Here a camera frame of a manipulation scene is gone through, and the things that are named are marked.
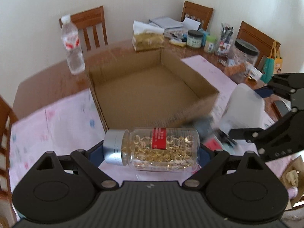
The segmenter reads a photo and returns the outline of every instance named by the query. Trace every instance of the black robotic claw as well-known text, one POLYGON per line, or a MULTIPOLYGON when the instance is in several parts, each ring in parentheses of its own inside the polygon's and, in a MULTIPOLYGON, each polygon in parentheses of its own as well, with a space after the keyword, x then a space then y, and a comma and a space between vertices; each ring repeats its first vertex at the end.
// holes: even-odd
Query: black robotic claw
POLYGON ((254 152, 206 150, 213 159, 182 187, 177 181, 124 181, 119 187, 96 167, 102 148, 103 142, 70 156, 44 153, 14 190, 23 217, 15 228, 286 227, 279 219, 287 191, 254 152))
POLYGON ((232 129, 229 136, 255 143, 265 162, 304 150, 304 74, 275 74, 265 87, 255 91, 262 97, 273 93, 291 101, 291 111, 266 130, 232 129))

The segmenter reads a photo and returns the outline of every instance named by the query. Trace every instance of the white bottle cap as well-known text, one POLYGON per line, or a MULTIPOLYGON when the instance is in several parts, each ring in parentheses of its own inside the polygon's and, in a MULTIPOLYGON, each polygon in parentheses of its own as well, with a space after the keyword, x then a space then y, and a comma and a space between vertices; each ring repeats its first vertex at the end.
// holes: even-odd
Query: white bottle cap
POLYGON ((71 22, 71 15, 70 15, 70 14, 67 14, 67 15, 61 17, 61 22, 62 22, 63 24, 65 24, 65 23, 70 23, 70 22, 71 22))
POLYGON ((121 145, 125 132, 126 130, 123 129, 109 129, 105 134, 103 155, 106 163, 123 166, 121 145))

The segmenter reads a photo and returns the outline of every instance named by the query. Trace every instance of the water bottle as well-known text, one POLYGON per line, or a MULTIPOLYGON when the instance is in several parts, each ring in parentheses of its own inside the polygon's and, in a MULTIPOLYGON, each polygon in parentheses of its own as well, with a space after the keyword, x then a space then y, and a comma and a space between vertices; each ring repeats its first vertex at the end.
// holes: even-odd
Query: water bottle
POLYGON ((76 75, 84 71, 85 61, 83 60, 82 50, 79 42, 77 27, 71 22, 71 15, 61 18, 61 40, 66 48, 67 65, 72 74, 76 75))

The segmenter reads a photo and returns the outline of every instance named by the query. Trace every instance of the wooden chair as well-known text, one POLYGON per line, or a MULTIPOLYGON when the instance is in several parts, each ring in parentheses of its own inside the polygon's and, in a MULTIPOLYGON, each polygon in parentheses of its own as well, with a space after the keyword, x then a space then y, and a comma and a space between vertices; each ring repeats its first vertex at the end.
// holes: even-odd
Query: wooden chair
POLYGON ((4 216, 0 216, 0 225, 3 227, 3 228, 10 228, 9 226, 9 222, 7 221, 7 218, 4 217, 4 216))
POLYGON ((87 10, 81 13, 76 13, 71 15, 71 21, 76 25, 78 30, 83 29, 83 34, 85 36, 85 44, 87 46, 87 50, 91 50, 90 40, 88 36, 88 27, 93 27, 93 36, 96 48, 100 47, 96 25, 102 24, 103 38, 104 44, 108 44, 107 33, 105 31, 105 18, 103 13, 103 6, 93 8, 91 10, 87 10))
POLYGON ((12 124, 18 119, 10 106, 0 96, 0 200, 4 201, 10 210, 5 210, 8 220, 17 221, 16 213, 12 207, 12 191, 10 187, 9 163, 10 163, 10 138, 12 124))
POLYGON ((188 15, 188 18, 201 22, 200 27, 206 31, 212 13, 213 13, 213 8, 205 7, 202 5, 185 1, 184 9, 180 21, 184 21, 186 15, 188 15))
MULTIPOLYGON (((253 26, 247 24, 246 22, 242 21, 239 33, 237 35, 237 39, 245 40, 248 43, 251 43, 255 47, 258 48, 260 54, 257 58, 255 67, 258 70, 262 71, 264 63, 259 64, 263 56, 269 56, 270 51, 274 42, 274 39, 267 36, 266 34, 262 33, 261 31, 257 30, 253 26)), ((279 49, 280 43, 277 42, 276 50, 279 49)))

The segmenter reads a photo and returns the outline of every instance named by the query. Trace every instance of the tissue box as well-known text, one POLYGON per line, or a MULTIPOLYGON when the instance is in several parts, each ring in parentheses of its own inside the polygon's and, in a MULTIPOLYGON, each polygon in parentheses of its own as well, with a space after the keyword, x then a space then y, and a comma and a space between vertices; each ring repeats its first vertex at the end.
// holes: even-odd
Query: tissue box
POLYGON ((164 48, 165 36, 156 33, 140 33, 133 35, 132 44, 135 51, 164 48))

